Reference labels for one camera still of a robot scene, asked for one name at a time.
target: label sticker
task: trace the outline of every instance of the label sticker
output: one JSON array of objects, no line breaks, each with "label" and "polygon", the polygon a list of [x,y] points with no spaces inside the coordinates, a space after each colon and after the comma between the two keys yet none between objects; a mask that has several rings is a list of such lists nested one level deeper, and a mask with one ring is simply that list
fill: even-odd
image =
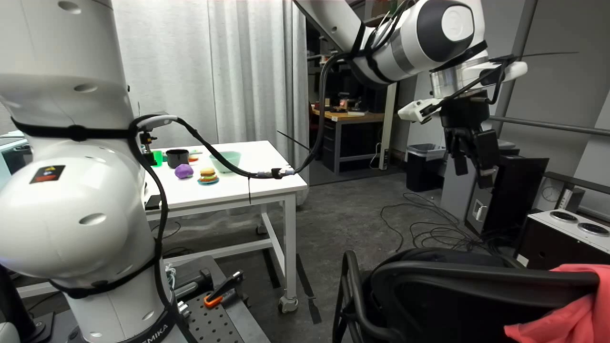
[{"label": "label sticker", "polygon": [[50,183],[57,181],[63,173],[65,166],[46,166],[36,171],[31,183]]},{"label": "label sticker", "polygon": [[517,261],[519,261],[522,267],[528,267],[528,265],[530,265],[530,259],[524,257],[524,255],[520,255],[520,253],[517,253]]}]

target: white table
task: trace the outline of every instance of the white table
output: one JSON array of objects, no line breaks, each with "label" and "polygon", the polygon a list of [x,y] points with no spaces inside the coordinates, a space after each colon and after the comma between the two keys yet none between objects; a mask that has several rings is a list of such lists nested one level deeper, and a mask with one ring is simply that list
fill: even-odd
[{"label": "white table", "polygon": [[[248,171],[269,171],[271,168],[290,168],[282,154],[269,141],[252,141],[252,143],[229,143],[214,145],[221,152],[240,152],[238,168]],[[219,183],[200,185],[198,171],[210,162],[210,152],[204,147],[185,147],[198,154],[198,162],[193,162],[194,177],[177,179],[173,170],[164,164],[154,168],[158,173],[170,202],[170,217],[183,217],[206,211],[223,211],[234,208],[261,206],[261,221],[269,238],[254,240],[248,244],[236,244],[189,255],[172,257],[173,265],[183,265],[187,261],[198,259],[202,255],[212,255],[215,259],[273,250],[275,257],[284,274],[284,295],[280,297],[282,312],[292,312],[297,309],[297,269],[295,269],[295,198],[299,192],[307,191],[307,183],[299,175],[290,175],[284,179],[248,179],[234,173],[217,173]],[[154,183],[147,181],[147,194],[156,194]],[[284,250],[275,232],[275,227],[267,215],[267,204],[282,204],[284,210]]]}]

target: yellow object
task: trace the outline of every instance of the yellow object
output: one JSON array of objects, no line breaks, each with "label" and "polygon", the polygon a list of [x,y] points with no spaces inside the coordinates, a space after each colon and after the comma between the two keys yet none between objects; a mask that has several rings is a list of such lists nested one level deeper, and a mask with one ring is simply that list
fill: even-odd
[{"label": "yellow object", "polygon": [[214,168],[204,168],[204,170],[200,171],[200,177],[215,177],[215,170],[214,170]]},{"label": "yellow object", "polygon": [[204,170],[200,170],[200,183],[202,185],[214,185],[214,183],[217,183],[217,175],[215,175],[215,170],[214,168],[204,168]]}]

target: purple object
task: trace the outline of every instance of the purple object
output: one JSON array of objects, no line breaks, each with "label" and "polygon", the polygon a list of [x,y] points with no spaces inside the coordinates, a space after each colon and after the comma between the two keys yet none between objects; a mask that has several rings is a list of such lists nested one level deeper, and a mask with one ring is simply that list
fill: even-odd
[{"label": "purple object", "polygon": [[177,179],[191,179],[193,177],[193,168],[189,164],[179,164],[175,168]]}]

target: wooden table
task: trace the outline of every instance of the wooden table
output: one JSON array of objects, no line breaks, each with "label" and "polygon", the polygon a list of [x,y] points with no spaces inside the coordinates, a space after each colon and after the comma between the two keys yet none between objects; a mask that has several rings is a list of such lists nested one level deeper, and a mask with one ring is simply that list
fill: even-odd
[{"label": "wooden table", "polygon": [[341,162],[370,160],[374,156],[374,154],[345,156],[343,154],[343,147],[341,147],[341,143],[343,143],[343,126],[377,124],[377,122],[383,122],[383,112],[366,112],[362,116],[362,114],[324,110],[324,118],[334,122],[334,126],[336,126],[336,131],[334,131],[334,166],[332,166],[334,173],[341,171]]}]

